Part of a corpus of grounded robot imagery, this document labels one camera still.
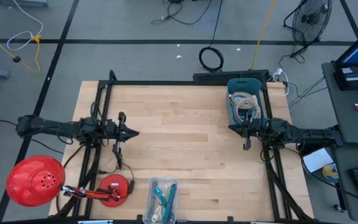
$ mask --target black box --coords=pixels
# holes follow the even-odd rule
[[[339,67],[334,77],[340,90],[358,90],[358,67]]]

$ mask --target teal basket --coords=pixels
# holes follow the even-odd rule
[[[261,99],[260,99],[260,88],[261,83],[259,80],[255,78],[234,78],[228,81],[227,83],[227,96],[226,96],[226,102],[227,102],[227,112],[228,112],[228,119],[230,121],[230,124],[236,124],[233,118],[232,114],[232,107],[230,102],[229,95],[233,94],[234,92],[245,92],[249,93],[251,95],[255,95],[258,99],[258,104],[260,107],[260,120],[261,123],[265,123],[265,115],[263,112],[263,107],[261,105]]]

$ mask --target wooden tabletop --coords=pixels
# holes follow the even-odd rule
[[[74,121],[90,115],[97,85],[82,82]],[[268,83],[268,94],[273,116],[290,122],[284,86]],[[226,86],[115,85],[107,118],[116,121],[120,111],[127,115],[126,125],[140,132],[121,144],[123,160],[132,168],[136,184],[119,207],[94,201],[91,218],[135,220],[144,215],[148,179],[172,177],[179,181],[178,220],[225,221],[228,216],[235,221],[274,220],[265,164],[259,156],[261,143],[253,138],[252,148],[244,151],[244,139],[228,129]],[[102,149],[101,170],[115,168],[112,143]],[[62,163],[77,148],[77,144],[67,146]],[[313,217],[299,156],[288,150],[280,152],[288,191]],[[78,184],[83,153],[66,167],[66,185]],[[131,177],[126,167],[117,174]],[[97,176],[96,186],[105,176]],[[67,200],[61,196],[60,206]],[[53,201],[50,214],[55,213]]]

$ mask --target yellow cable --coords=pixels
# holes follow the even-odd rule
[[[37,52],[36,52],[36,56],[35,56],[35,62],[36,62],[36,65],[37,65],[37,70],[34,69],[34,68],[31,68],[30,66],[28,66],[23,60],[20,61],[21,65],[23,65],[24,67],[28,68],[29,70],[31,70],[33,72],[40,72],[40,66],[39,66],[39,63],[37,62],[37,57],[39,55],[39,50],[40,50],[40,38],[41,38],[40,35],[37,35],[37,36],[32,38],[32,40],[36,41],[36,43],[37,43]],[[10,51],[6,50],[1,44],[0,44],[0,48],[3,49],[12,58],[16,57]]]
[[[263,33],[265,32],[265,29],[266,29],[266,26],[267,26],[267,22],[270,18],[270,14],[271,12],[273,11],[273,8],[274,8],[274,4],[276,3],[276,0],[273,0],[273,2],[271,3],[271,6],[270,6],[270,10],[268,11],[268,15],[267,15],[267,18],[266,18],[266,21],[265,21],[265,25],[263,25],[263,29],[261,30],[261,33],[260,33],[260,36],[259,36],[259,39],[258,39],[258,43],[256,45],[256,50],[255,50],[255,55],[253,56],[253,62],[252,62],[252,66],[251,66],[251,69],[253,69],[253,66],[255,65],[255,62],[256,62],[256,58],[258,56],[258,50],[259,50],[259,44],[260,44],[260,40],[261,40],[261,37],[263,37]]]

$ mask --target gray floor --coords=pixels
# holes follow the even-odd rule
[[[41,20],[45,27],[44,39],[59,39],[68,16],[72,0],[49,0],[49,7],[27,7],[25,10]],[[358,26],[358,0],[347,0]],[[207,1],[184,4],[179,18],[194,20],[204,9]],[[263,40],[292,40],[289,30],[282,27],[283,19],[293,10],[298,1],[280,0],[271,15]],[[270,1],[231,0],[224,1],[216,39],[257,40],[268,12]],[[152,26],[149,22],[166,16],[167,4],[160,0],[80,0],[68,33],[68,39],[210,39],[213,34],[217,0],[212,1],[205,16],[194,26],[185,26],[174,21]],[[38,31],[36,22],[30,20],[15,7],[0,6],[0,39],[24,31]],[[350,26],[339,0],[335,0],[331,20],[321,40],[354,41],[356,36]],[[11,61],[0,50],[0,69],[9,70],[9,80],[0,79],[0,119],[16,121],[19,116],[31,114],[39,97],[44,78],[54,56],[56,44],[42,44],[39,61],[42,72],[33,73]],[[204,72],[198,61],[198,52],[204,45],[146,44],[146,45],[97,45],[65,44],[54,77],[45,99],[41,116],[68,121],[72,118],[80,83],[83,80],[106,79],[113,69],[120,80],[192,80],[192,74]],[[252,63],[254,45],[215,45],[224,57],[223,70],[247,70]],[[282,65],[290,82],[297,84],[300,91],[322,77],[321,64],[337,59],[347,47],[312,46],[303,55],[306,63],[299,64],[285,58]],[[34,65],[36,46],[30,44],[17,54],[28,64]],[[262,45],[255,66],[274,72],[278,61],[289,54],[289,45]],[[205,55],[205,61],[218,63],[214,55]],[[302,100],[291,109],[295,125],[309,128],[325,128],[336,124],[332,104],[326,90]],[[56,150],[63,151],[56,138],[36,136]],[[15,134],[14,127],[0,123],[0,199],[6,177],[14,165],[22,140]],[[48,154],[57,159],[61,155],[50,152],[42,146],[31,143],[27,156]],[[332,205],[337,203],[336,191],[306,177],[315,217],[326,222],[358,223],[349,219],[346,213],[338,213]],[[49,205],[24,208],[9,203],[4,221],[44,218]]]

